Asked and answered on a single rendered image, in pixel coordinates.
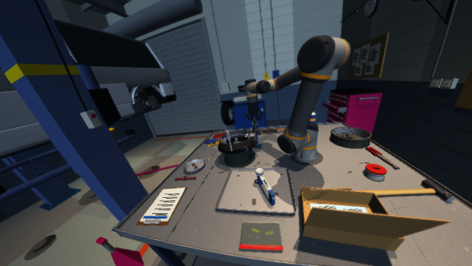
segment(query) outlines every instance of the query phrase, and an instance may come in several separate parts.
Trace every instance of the green booklet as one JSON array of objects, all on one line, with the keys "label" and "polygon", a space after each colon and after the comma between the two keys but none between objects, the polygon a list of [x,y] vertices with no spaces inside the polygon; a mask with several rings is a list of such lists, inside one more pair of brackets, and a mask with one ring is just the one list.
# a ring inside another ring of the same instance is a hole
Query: green booklet
[{"label": "green booklet", "polygon": [[278,222],[243,222],[240,250],[282,252]]}]

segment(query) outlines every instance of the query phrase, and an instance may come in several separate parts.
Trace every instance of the cardboard box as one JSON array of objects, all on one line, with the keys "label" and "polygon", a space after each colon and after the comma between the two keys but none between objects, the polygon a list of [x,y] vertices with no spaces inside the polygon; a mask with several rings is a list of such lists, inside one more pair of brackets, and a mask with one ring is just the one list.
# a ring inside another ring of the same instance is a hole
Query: cardboard box
[{"label": "cardboard box", "polygon": [[[311,209],[310,203],[364,207],[365,212]],[[395,251],[405,235],[450,221],[390,215],[374,193],[302,187],[303,236]]]}]

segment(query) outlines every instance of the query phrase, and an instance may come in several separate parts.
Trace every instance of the hammer head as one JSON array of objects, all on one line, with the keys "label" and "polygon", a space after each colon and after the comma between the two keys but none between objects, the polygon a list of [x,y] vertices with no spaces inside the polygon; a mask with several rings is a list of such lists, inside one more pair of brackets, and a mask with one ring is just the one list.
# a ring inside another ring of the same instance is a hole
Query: hammer head
[{"label": "hammer head", "polygon": [[454,200],[454,197],[451,196],[451,194],[446,193],[445,190],[443,190],[440,186],[436,185],[435,183],[433,183],[433,182],[430,181],[430,180],[425,179],[425,180],[423,180],[423,181],[421,182],[421,184],[422,184],[423,186],[425,186],[425,187],[432,188],[433,190],[435,190],[435,191],[436,191],[436,194],[438,194],[439,196],[441,196],[441,197],[442,197],[443,199],[445,199],[446,202],[448,202],[448,203]]}]

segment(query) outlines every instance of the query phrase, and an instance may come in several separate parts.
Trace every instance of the robotic arm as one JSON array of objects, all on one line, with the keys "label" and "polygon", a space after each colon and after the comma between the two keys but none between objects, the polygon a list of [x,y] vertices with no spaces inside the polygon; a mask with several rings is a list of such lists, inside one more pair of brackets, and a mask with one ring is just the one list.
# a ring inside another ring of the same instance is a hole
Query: robotic arm
[{"label": "robotic arm", "polygon": [[317,36],[306,41],[300,48],[298,66],[277,77],[256,82],[246,80],[247,104],[250,115],[257,115],[257,94],[282,89],[302,80],[289,126],[279,136],[279,147],[287,154],[296,153],[296,159],[312,163],[318,159],[316,149],[318,127],[309,119],[315,108],[323,84],[331,78],[333,70],[349,58],[351,48],[343,39]]}]

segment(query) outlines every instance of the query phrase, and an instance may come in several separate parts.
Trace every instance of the red button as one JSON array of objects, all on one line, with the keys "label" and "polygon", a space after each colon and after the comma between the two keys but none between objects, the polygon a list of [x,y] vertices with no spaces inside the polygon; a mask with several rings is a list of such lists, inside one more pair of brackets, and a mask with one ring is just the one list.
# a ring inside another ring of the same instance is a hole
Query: red button
[{"label": "red button", "polygon": [[379,174],[379,175],[386,174],[386,169],[381,167],[378,164],[368,164],[366,165],[366,170],[368,170],[372,174]]}]

